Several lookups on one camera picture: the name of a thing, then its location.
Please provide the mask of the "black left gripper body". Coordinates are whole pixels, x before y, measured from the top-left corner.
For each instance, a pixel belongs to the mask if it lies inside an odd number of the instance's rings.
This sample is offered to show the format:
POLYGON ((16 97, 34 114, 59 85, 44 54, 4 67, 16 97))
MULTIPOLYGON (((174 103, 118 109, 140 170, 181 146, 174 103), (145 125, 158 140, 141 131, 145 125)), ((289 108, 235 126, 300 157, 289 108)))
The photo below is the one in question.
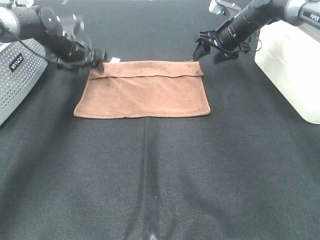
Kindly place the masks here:
POLYGON ((65 37, 58 38, 56 56, 57 65, 70 70, 87 66, 95 68, 97 61, 107 61, 107 52, 92 47, 91 41, 84 42, 65 37))

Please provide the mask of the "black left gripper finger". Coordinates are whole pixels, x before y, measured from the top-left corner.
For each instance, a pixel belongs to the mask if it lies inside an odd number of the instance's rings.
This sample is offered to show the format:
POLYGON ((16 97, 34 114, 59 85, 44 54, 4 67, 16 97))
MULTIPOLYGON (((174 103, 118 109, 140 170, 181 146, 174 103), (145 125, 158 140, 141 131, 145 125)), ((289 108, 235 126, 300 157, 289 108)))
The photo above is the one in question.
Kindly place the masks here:
POLYGON ((99 74, 103 74, 104 73, 105 67, 104 67, 104 63, 103 63, 102 60, 99 60, 99 61, 96 62, 95 69, 97 70, 97 72, 99 74))

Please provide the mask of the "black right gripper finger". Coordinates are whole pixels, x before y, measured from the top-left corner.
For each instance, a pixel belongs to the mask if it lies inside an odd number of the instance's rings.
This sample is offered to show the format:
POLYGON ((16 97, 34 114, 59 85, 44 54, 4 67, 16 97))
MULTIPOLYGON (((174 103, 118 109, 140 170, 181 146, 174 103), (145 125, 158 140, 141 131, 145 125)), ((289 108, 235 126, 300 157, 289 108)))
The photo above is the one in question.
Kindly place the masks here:
POLYGON ((212 62, 214 65, 218 65, 222 62, 225 61, 230 61, 230 60, 235 60, 239 57, 238 52, 223 52, 223 51, 218 51, 212 58, 212 62))
POLYGON ((211 54, 211 46, 209 44, 203 43, 203 42, 198 42, 197 47, 192 54, 192 59, 193 61, 197 62, 199 59, 206 55, 211 54))

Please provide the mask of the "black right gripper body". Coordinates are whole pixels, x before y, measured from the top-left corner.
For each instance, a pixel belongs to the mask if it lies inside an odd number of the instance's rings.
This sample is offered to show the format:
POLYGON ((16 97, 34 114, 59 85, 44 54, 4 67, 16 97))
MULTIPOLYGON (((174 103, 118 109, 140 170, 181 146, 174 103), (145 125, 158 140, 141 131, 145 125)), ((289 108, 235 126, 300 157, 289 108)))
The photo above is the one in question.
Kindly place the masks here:
POLYGON ((195 41, 203 42, 225 53, 247 53, 250 51, 250 21, 247 19, 230 19, 215 30, 200 31, 195 41))

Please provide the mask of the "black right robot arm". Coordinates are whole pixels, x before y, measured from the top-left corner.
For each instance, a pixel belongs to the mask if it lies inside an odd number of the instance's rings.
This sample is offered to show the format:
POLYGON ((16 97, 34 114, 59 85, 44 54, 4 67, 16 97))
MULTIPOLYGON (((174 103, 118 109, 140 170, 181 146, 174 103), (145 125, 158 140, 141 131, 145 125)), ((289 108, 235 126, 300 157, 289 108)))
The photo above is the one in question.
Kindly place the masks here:
POLYGON ((215 30, 199 32, 192 55, 195 62, 211 54, 212 48, 218 50, 213 57, 215 65, 237 59, 240 53, 252 51, 250 42, 257 31, 277 21, 293 26, 320 27, 318 0, 253 0, 244 8, 226 0, 213 0, 210 7, 212 12, 228 19, 215 30))

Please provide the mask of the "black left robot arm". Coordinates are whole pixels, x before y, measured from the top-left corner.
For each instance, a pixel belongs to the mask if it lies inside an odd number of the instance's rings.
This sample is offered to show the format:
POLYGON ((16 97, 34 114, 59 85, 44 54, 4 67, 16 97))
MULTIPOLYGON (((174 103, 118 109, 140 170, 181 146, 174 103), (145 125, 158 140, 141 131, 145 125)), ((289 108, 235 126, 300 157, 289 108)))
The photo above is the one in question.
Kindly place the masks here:
POLYGON ((69 70, 91 67, 102 73, 107 53, 93 48, 90 40, 77 38, 84 28, 83 17, 80 15, 58 17, 52 8, 41 5, 0 5, 1 43, 19 42, 29 49, 24 41, 34 39, 52 54, 52 57, 43 57, 48 63, 69 70))

